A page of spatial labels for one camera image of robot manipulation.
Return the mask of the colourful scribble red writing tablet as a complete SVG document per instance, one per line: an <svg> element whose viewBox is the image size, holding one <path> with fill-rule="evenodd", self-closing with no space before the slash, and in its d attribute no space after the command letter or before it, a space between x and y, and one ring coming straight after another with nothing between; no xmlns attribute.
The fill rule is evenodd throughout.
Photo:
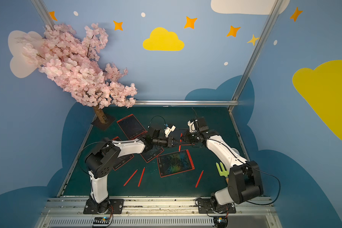
<svg viewBox="0 0 342 228"><path fill-rule="evenodd" d="M161 178L192 171L187 150L163 154L156 160Z"/></svg>

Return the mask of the red stylus pair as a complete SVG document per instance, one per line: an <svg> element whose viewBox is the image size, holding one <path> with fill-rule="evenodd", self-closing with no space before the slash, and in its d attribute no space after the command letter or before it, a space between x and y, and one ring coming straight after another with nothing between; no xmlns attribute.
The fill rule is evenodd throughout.
<svg viewBox="0 0 342 228"><path fill-rule="evenodd" d="M200 175L198 177L198 180L197 180L197 182L195 184L195 188L197 188L199 186L199 183L200 183L200 181L201 181L201 179L203 177L203 174L204 174L204 170L201 171L201 173L200 173Z"/></svg>
<svg viewBox="0 0 342 228"><path fill-rule="evenodd" d="M183 136L183 133L180 134L179 152L181 151L181 146L182 146L182 136Z"/></svg>

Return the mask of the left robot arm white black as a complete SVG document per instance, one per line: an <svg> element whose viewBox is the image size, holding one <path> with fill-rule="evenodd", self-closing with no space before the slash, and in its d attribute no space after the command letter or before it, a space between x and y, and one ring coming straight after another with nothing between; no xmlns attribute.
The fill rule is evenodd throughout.
<svg viewBox="0 0 342 228"><path fill-rule="evenodd" d="M163 132L150 128L148 133L134 140L111 141L105 138L97 149L86 157L85 164L88 169L91 183L91 193L86 201L84 214L113 213L110 202L107 181L108 174L119 157L130 154L146 153L154 146L166 148L174 147L173 137L169 136L176 127L167 126Z"/></svg>

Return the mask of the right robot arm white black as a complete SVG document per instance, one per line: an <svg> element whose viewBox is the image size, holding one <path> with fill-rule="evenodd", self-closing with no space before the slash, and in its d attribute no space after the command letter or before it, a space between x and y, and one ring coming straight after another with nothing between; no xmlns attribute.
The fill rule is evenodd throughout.
<svg viewBox="0 0 342 228"><path fill-rule="evenodd" d="M215 130L209 129L205 118L188 121L189 131L183 140L187 143L202 143L212 151L224 165L228 186L211 195L211 208L216 213L225 213L232 203L240 204L263 195L263 184L259 166L240 156L237 149L230 147Z"/></svg>

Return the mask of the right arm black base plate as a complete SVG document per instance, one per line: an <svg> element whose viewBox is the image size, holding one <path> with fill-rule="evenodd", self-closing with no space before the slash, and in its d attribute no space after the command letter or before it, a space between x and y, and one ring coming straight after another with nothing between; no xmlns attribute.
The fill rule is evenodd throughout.
<svg viewBox="0 0 342 228"><path fill-rule="evenodd" d="M236 207L234 203L220 205L214 198L197 198L195 203L199 214L236 213Z"/></svg>

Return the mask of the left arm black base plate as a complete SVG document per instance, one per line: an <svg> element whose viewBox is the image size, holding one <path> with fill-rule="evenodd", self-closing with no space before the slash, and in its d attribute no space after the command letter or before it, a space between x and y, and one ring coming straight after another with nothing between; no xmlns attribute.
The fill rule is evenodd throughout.
<svg viewBox="0 0 342 228"><path fill-rule="evenodd" d="M97 203L89 198L86 201L83 214L121 214L124 206L124 199L105 199Z"/></svg>

